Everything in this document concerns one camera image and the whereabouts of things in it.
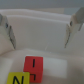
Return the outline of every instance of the letter block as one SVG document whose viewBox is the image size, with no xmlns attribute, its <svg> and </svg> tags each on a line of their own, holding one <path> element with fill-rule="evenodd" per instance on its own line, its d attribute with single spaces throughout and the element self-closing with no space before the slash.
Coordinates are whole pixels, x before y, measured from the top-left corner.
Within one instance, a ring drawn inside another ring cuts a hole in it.
<svg viewBox="0 0 84 84">
<path fill-rule="evenodd" d="M 41 83 L 43 76 L 43 57 L 26 56 L 23 71 L 30 73 L 30 82 Z"/>
<path fill-rule="evenodd" d="M 29 72 L 10 72 L 8 75 L 7 84 L 29 84 Z"/>
</svg>

